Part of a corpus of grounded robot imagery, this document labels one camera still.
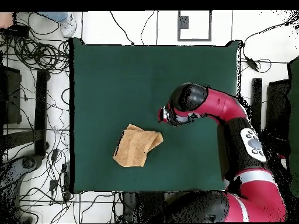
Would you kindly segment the person's hand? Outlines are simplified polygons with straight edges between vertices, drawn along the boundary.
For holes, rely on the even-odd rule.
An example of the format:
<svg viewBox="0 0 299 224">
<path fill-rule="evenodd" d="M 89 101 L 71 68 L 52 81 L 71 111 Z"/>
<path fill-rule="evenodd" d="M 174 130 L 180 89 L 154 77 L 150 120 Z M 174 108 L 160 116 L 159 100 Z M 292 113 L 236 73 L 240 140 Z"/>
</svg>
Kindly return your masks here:
<svg viewBox="0 0 299 224">
<path fill-rule="evenodd" d="M 13 13 L 1 12 L 0 13 L 0 28 L 7 29 L 13 25 Z"/>
</svg>

